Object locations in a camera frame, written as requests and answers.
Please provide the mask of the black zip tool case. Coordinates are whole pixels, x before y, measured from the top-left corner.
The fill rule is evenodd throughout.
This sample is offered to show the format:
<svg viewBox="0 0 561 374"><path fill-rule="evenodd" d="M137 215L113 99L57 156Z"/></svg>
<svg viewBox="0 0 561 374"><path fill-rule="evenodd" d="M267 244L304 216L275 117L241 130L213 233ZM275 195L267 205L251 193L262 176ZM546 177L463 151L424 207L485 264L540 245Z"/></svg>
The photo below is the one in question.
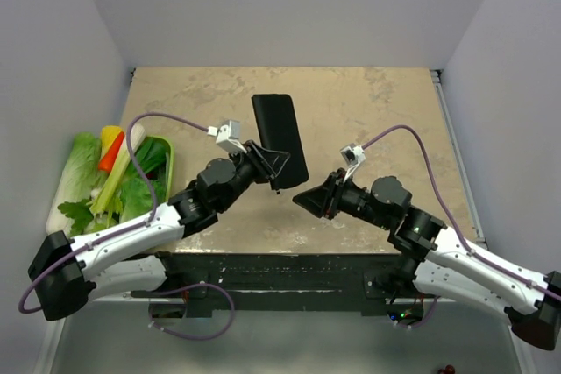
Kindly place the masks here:
<svg viewBox="0 0 561 374"><path fill-rule="evenodd" d="M288 152L280 174L270 182L272 190L297 187L309 179L295 106L288 94L256 94L252 107L261 145L269 151Z"/></svg>

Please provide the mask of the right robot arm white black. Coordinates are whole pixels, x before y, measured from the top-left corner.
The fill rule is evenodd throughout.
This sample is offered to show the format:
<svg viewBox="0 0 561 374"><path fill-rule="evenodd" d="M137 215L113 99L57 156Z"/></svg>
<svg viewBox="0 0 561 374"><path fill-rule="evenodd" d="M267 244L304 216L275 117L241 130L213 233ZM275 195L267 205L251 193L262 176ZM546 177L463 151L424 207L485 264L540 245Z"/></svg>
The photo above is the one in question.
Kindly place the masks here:
<svg viewBox="0 0 561 374"><path fill-rule="evenodd" d="M401 263L381 284L391 293L408 298L419 292L476 307L498 316L529 345L553 351L560 332L559 272L534 272L460 239L411 199L394 176L365 188L339 169L293 202L317 218L345 213L387 231L401 253Z"/></svg>

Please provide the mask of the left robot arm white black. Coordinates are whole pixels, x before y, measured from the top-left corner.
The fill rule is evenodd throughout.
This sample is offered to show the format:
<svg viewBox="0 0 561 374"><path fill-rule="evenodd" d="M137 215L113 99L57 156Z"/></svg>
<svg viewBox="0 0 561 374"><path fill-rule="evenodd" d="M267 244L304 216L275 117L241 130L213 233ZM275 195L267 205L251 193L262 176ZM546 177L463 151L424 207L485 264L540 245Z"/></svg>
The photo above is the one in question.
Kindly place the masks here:
<svg viewBox="0 0 561 374"><path fill-rule="evenodd" d="M63 231L48 235L28 269L45 319L57 321L83 308L101 287L95 277L113 265L207 229L251 184L277 179L290 158L253 141L244 148L211 160L184 190L146 215L75 240Z"/></svg>

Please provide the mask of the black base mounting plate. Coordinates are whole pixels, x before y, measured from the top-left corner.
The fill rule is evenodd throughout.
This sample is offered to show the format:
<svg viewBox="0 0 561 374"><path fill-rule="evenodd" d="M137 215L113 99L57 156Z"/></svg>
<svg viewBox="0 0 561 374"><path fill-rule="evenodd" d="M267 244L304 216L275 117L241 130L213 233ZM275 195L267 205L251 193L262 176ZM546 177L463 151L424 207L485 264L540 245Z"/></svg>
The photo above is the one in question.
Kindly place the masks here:
<svg viewBox="0 0 561 374"><path fill-rule="evenodd" d="M397 254L236 254L158 252L166 278L153 292L135 298L181 297L187 315L214 310L352 312L364 316L402 311L419 296L411 260Z"/></svg>

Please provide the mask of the green vegetable basket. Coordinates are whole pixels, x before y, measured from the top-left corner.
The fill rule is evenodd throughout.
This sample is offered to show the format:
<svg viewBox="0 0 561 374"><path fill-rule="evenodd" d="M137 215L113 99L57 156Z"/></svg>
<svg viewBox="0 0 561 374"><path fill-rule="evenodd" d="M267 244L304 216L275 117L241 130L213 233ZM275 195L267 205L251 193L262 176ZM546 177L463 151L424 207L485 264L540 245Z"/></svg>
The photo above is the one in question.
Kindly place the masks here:
<svg viewBox="0 0 561 374"><path fill-rule="evenodd" d="M173 151L169 143L156 137L131 137L135 159L131 161L124 133L98 163L98 175L90 197L64 201L57 209L67 218L67 236L79 236L128 222L148 213L169 194Z"/></svg>

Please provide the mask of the dark green bok choy toy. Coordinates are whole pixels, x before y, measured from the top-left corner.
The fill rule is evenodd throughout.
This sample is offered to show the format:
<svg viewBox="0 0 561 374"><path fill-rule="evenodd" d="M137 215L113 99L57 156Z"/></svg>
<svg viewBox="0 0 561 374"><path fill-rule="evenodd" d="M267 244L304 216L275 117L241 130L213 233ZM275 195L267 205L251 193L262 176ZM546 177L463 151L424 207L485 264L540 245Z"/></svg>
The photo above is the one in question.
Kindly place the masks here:
<svg viewBox="0 0 561 374"><path fill-rule="evenodd" d="M137 149L135 158L149 180L164 181L171 159L171 146L162 138L146 137Z"/></svg>

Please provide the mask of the yellow pepper toy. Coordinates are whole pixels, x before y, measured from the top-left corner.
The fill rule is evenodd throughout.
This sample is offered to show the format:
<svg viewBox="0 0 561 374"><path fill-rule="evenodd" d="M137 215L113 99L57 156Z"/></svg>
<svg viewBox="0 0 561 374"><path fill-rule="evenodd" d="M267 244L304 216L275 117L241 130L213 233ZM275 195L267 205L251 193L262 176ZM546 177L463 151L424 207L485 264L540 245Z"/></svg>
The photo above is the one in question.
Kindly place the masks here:
<svg viewBox="0 0 561 374"><path fill-rule="evenodd" d="M100 139L102 141L102 151L101 157L103 158L109 151L110 147L113 145L117 136L123 132L123 129L116 125L104 126L100 133Z"/></svg>

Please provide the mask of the orange carrot toy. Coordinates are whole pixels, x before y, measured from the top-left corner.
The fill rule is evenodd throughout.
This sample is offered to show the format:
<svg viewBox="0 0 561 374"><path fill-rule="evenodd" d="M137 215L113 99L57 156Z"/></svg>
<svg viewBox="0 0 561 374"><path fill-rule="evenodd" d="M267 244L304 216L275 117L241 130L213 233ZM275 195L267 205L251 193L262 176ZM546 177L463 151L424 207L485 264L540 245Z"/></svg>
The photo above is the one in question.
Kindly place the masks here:
<svg viewBox="0 0 561 374"><path fill-rule="evenodd" d="M125 134L121 131L114 139L113 143L110 145L108 151L103 155L98 163L98 169L105 173L110 173L117 160L121 144L124 141Z"/></svg>

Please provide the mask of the white green leek toy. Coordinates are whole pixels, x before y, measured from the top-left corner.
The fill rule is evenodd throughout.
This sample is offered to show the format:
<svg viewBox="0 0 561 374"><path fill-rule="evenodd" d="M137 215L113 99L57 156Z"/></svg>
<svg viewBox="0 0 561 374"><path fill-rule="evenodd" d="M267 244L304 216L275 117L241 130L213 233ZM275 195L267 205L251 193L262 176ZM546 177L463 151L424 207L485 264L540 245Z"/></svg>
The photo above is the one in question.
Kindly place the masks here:
<svg viewBox="0 0 561 374"><path fill-rule="evenodd" d="M111 203L112 197L117 190L120 180L124 176L124 172L127 166L131 162L131 154L127 147L126 135L127 132L124 131L125 137L121 144L117 160L110 173L102 172L102 174L107 175L105 182L103 183L101 190L97 196L93 199L90 206L90 210L93 215L100 215L106 211Z"/></svg>

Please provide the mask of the napa cabbage toy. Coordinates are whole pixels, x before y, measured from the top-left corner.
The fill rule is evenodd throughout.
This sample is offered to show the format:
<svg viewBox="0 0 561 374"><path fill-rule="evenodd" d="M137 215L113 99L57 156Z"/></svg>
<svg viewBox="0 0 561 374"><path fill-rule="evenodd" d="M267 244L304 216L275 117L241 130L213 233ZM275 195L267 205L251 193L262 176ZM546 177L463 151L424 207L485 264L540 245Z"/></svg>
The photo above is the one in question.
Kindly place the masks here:
<svg viewBox="0 0 561 374"><path fill-rule="evenodd" d="M71 151L62 170L46 220L46 233L70 232L72 221L58 207L64 202L78 202L90 197L97 182L97 165L101 158L101 139L90 132L75 135Z"/></svg>

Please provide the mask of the parsley leaf toy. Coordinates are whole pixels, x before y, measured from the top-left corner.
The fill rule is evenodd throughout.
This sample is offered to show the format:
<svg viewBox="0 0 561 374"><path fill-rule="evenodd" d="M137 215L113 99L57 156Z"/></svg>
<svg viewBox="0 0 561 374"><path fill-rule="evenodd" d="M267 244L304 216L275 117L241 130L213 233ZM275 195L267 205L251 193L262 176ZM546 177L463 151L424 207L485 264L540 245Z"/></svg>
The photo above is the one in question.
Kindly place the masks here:
<svg viewBox="0 0 561 374"><path fill-rule="evenodd" d="M90 199L81 201L62 202L57 209L70 220L69 236L78 236L84 233L85 229L94 220L90 210Z"/></svg>

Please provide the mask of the aluminium frame rail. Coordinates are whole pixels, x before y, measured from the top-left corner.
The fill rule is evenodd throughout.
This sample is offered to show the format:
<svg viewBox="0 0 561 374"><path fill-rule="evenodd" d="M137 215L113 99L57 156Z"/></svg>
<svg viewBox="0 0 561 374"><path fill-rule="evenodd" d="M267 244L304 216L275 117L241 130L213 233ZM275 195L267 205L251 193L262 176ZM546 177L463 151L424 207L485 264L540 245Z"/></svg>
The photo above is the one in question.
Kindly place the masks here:
<svg viewBox="0 0 561 374"><path fill-rule="evenodd" d="M466 199L466 203L467 203L467 207L468 207L468 213L469 213L469 217L470 217L470 221L471 221L471 225L472 225L472 230L475 233L476 238L473 240L473 242L475 244L477 244L478 246L484 248L484 249L488 249L488 243L487 240L485 238L483 229L481 227L481 223L480 223L480 219L479 219L479 214L478 211L476 209L475 206L475 201L473 199L473 195L472 195L472 190L471 190L471 186L467 177L467 173L465 171L465 165L462 159L462 155L461 155L461 151L458 147L458 141L457 141L457 137L456 137L456 133L454 131L454 127L451 121L451 115L450 112L448 110L446 101L445 101L445 97L444 97L444 88L443 88L443 84L441 82L441 70L430 70L430 77L437 95L437 99L438 99L438 103L439 103L439 107L440 110L442 112L443 115L443 120L444 120L444 124L446 126L446 130L448 132L448 136L451 142L451 148L453 150L454 153L454 157L455 160L457 162L458 165L458 172L459 172L459 177L461 179L462 185L463 185L463 189L464 189L464 195L465 195L465 199Z"/></svg>

